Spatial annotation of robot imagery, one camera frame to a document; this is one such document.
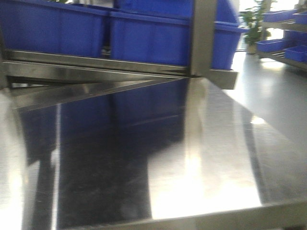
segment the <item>plastic container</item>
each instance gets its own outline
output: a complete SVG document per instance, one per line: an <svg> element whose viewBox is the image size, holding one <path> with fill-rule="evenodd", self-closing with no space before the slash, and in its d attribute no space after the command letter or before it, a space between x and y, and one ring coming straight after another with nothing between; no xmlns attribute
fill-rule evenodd
<svg viewBox="0 0 307 230"><path fill-rule="evenodd" d="M285 58L306 62L307 61L307 46L295 46L285 49Z"/></svg>
<svg viewBox="0 0 307 230"><path fill-rule="evenodd" d="M85 4L80 4L80 3L75 3L75 4L72 4L72 5L108 12L108 16L106 17L106 21L105 21L105 35L104 35L103 44L109 45L109 43L110 43L110 30L111 30L111 19L109 17L109 13L110 12L117 12L118 9L110 8L110 7L104 7L104 6L85 5Z"/></svg>
<svg viewBox="0 0 307 230"><path fill-rule="evenodd" d="M307 24L307 12L295 13L294 17L297 24Z"/></svg>
<svg viewBox="0 0 307 230"><path fill-rule="evenodd" d="M215 22L213 69L231 69L241 34L247 31L248 29L236 28L228 23Z"/></svg>
<svg viewBox="0 0 307 230"><path fill-rule="evenodd" d="M289 19L293 19L294 13L297 13L298 9L288 10L288 11L270 11L263 14L263 21L264 22L278 22L278 21L285 21Z"/></svg>
<svg viewBox="0 0 307 230"><path fill-rule="evenodd" d="M188 65L189 20L111 12L111 58Z"/></svg>
<svg viewBox="0 0 307 230"><path fill-rule="evenodd" d="M293 30L284 30L283 37L291 40L306 40L307 41L307 33L293 31Z"/></svg>
<svg viewBox="0 0 307 230"><path fill-rule="evenodd" d="M301 41L301 40L297 40L294 41L295 46L307 46L307 40Z"/></svg>
<svg viewBox="0 0 307 230"><path fill-rule="evenodd" d="M189 64L190 27L187 18L123 12L112 12L111 17L111 58L170 65ZM241 33L247 31L234 27L233 23L215 23L212 68L231 68Z"/></svg>
<svg viewBox="0 0 307 230"><path fill-rule="evenodd" d="M191 17L193 0L117 0L121 9L137 11L161 12ZM216 21L235 23L239 26L238 12L229 0L218 0Z"/></svg>
<svg viewBox="0 0 307 230"><path fill-rule="evenodd" d="M290 41L285 39L273 39L257 42L257 50L262 52L273 52L283 50L290 46Z"/></svg>
<svg viewBox="0 0 307 230"><path fill-rule="evenodd" d="M43 0L1 0L9 49L100 57L107 11Z"/></svg>

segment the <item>table surface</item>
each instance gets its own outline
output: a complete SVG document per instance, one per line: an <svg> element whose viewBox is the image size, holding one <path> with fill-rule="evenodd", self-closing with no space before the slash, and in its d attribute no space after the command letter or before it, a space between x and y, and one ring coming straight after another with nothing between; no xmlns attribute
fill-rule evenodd
<svg viewBox="0 0 307 230"><path fill-rule="evenodd" d="M307 152L206 79L0 91L0 229L307 223Z"/></svg>

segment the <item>metal shelf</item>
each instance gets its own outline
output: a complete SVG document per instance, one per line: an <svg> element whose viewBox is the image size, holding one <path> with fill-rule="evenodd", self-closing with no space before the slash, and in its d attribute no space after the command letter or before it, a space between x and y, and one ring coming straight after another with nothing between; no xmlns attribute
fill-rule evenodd
<svg viewBox="0 0 307 230"><path fill-rule="evenodd" d="M284 57L284 51L275 51L275 52L261 52L257 51L257 54L260 58L270 58L288 65L292 65L298 68L301 68L305 71L307 71L307 62L298 62L291 59L287 59Z"/></svg>
<svg viewBox="0 0 307 230"><path fill-rule="evenodd" d="M222 89L233 89L237 72L211 69L216 4L217 0L194 0L190 66L7 50L0 28L0 89L27 81L88 83L186 77L206 77Z"/></svg>
<svg viewBox="0 0 307 230"><path fill-rule="evenodd" d="M287 21L280 21L274 23L268 22L260 22L260 25L264 28L277 28L282 30L295 30L300 32L307 32L307 25L305 24L296 24L295 20L287 20Z"/></svg>

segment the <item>metal leg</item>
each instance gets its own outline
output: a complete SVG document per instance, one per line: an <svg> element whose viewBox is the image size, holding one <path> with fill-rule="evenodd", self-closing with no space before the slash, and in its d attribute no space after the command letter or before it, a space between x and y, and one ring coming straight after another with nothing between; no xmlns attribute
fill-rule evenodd
<svg viewBox="0 0 307 230"><path fill-rule="evenodd" d="M217 0L194 0L190 76L206 77L211 69Z"/></svg>
<svg viewBox="0 0 307 230"><path fill-rule="evenodd" d="M295 227L289 227L284 228L284 230L307 230L307 226L295 226Z"/></svg>
<svg viewBox="0 0 307 230"><path fill-rule="evenodd" d="M5 47L0 27L0 89L8 87L8 81L4 70L3 59L5 59Z"/></svg>

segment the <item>floor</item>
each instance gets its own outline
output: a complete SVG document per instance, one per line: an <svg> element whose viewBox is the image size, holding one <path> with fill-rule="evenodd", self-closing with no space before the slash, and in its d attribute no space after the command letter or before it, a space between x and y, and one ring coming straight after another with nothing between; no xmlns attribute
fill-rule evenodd
<svg viewBox="0 0 307 230"><path fill-rule="evenodd" d="M234 90L225 92L307 152L307 72L237 52Z"/></svg>

